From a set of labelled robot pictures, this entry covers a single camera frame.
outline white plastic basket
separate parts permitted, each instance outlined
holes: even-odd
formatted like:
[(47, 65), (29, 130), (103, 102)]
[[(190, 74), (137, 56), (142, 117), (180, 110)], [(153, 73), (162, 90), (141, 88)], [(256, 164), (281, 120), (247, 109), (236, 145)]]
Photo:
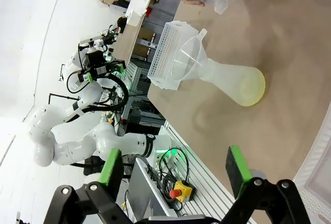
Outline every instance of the white plastic basket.
[(172, 21), (164, 25), (147, 75), (153, 84), (160, 88), (178, 89), (180, 82), (171, 79), (172, 62), (184, 43), (198, 33), (198, 30), (186, 22)]
[(331, 104), (294, 182), (311, 223), (331, 223)]

